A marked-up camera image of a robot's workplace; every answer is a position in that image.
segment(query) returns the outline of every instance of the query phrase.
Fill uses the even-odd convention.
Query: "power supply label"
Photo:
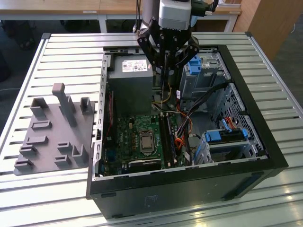
[[[142,72],[147,71],[146,60],[129,60],[122,62],[122,72]]]

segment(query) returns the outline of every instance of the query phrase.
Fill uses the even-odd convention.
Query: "green circuit board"
[[[169,117],[171,129],[177,130],[177,120],[175,115]],[[143,133],[153,134],[154,149],[150,154],[142,153],[140,135]],[[108,162],[110,175],[121,174],[121,169],[117,168],[119,163],[126,163],[131,160],[161,159],[162,169],[165,168],[161,144],[161,134],[158,122],[158,115],[136,116],[131,118],[117,119],[117,138],[115,158]],[[183,157],[177,158],[177,166],[183,165]]]

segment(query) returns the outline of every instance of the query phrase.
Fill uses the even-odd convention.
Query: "workbench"
[[[74,102],[88,96],[98,108],[103,47],[138,46],[133,34],[43,36],[0,137],[0,225],[64,226],[280,226],[303,219],[303,111],[253,37],[196,33],[200,44],[225,44],[281,148],[289,168],[240,199],[106,220],[86,200],[88,169],[13,175],[34,97],[58,103],[53,83],[66,85]]]

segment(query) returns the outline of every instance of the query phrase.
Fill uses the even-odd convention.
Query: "cpu socket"
[[[145,156],[151,155],[155,150],[152,130],[140,131],[140,152]]]

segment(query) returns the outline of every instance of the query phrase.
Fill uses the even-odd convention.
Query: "motherboard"
[[[167,151],[163,152],[159,119],[159,115],[117,119],[116,148],[108,149],[106,153],[107,175],[129,173],[131,168],[137,172],[137,169],[150,171],[173,167],[165,162]],[[169,125],[171,133],[178,128],[173,114],[169,116]],[[183,166],[183,160],[183,157],[175,156],[174,166]]]

